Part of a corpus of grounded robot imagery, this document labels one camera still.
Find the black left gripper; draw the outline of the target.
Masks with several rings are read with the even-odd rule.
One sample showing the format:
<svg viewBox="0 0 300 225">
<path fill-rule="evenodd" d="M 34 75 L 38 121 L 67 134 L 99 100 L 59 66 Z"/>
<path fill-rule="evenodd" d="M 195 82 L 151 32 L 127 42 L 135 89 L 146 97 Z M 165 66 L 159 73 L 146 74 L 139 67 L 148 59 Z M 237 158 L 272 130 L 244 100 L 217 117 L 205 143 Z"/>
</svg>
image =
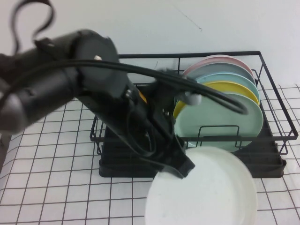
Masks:
<svg viewBox="0 0 300 225">
<path fill-rule="evenodd" d="M 142 93 L 124 94 L 110 101 L 110 129 L 139 158 L 183 179 L 195 164 L 186 144 L 174 132 L 174 118 L 160 99 Z"/>
</svg>

